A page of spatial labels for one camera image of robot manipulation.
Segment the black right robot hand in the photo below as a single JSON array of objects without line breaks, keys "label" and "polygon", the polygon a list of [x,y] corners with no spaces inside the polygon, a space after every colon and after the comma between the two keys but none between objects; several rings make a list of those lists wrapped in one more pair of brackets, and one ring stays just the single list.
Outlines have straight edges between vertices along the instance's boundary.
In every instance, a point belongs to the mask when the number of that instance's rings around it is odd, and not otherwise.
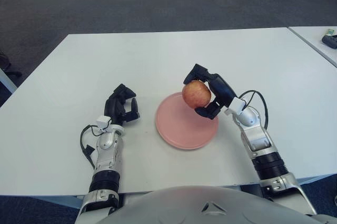
[{"label": "black right robot hand", "polygon": [[228,108],[237,95],[217,73],[195,64],[182,90],[184,102],[205,118],[214,119],[222,107]]}]

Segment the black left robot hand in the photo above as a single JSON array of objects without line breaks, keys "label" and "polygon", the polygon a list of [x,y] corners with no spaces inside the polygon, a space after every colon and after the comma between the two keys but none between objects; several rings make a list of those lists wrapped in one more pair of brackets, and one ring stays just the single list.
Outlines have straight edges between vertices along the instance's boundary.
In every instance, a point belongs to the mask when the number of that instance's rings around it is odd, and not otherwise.
[{"label": "black left robot hand", "polygon": [[[104,115],[111,119],[112,124],[118,124],[120,126],[122,126],[124,122],[139,119],[140,114],[135,97],[136,94],[131,89],[124,84],[120,84],[106,100]],[[129,99],[131,99],[131,110],[126,112],[124,105],[126,100]]]}]

